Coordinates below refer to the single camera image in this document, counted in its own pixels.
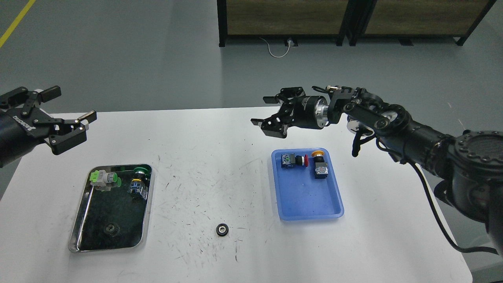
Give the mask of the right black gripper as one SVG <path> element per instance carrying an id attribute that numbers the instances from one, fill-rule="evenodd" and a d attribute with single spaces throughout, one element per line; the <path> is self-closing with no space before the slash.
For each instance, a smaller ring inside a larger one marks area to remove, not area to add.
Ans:
<path id="1" fill-rule="evenodd" d="M 307 96 L 302 87 L 282 88 L 274 96 L 264 96 L 266 104 L 280 104 L 269 118 L 252 118 L 266 136 L 286 138 L 290 127 L 320 130 L 329 125 L 328 102 L 323 96 Z"/>

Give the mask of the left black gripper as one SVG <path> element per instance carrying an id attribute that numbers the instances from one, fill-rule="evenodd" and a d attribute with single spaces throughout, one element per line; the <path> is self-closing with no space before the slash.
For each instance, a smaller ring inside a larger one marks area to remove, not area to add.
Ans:
<path id="1" fill-rule="evenodd" d="M 34 147 L 47 144 L 59 155 L 87 140 L 88 125 L 97 120 L 92 110 L 79 118 L 53 118 L 41 109 L 43 103 L 62 95 L 60 86 L 42 91 L 18 87 L 2 94 L 1 155 L 25 155 Z"/>

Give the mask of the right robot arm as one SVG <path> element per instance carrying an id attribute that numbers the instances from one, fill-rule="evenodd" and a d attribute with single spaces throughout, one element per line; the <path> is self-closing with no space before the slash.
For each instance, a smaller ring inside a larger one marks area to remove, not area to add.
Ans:
<path id="1" fill-rule="evenodd" d="M 251 123 L 266 136 L 286 138 L 290 127 L 320 130 L 347 115 L 347 128 L 354 134 L 353 156 L 359 154 L 361 145 L 375 140 L 393 161 L 410 164 L 417 173 L 423 168 L 442 179 L 430 193 L 424 177 L 420 177 L 433 216 L 455 250 L 502 255 L 501 131 L 465 130 L 454 137 L 418 123 L 403 106 L 386 103 L 365 88 L 312 88 L 320 95 L 308 96 L 302 87 L 289 87 L 274 96 L 264 96 L 265 103 L 280 104 L 280 109 L 269 118 L 252 118 Z M 493 247 L 462 248 L 454 243 L 439 218 L 433 197 L 483 223 Z"/>

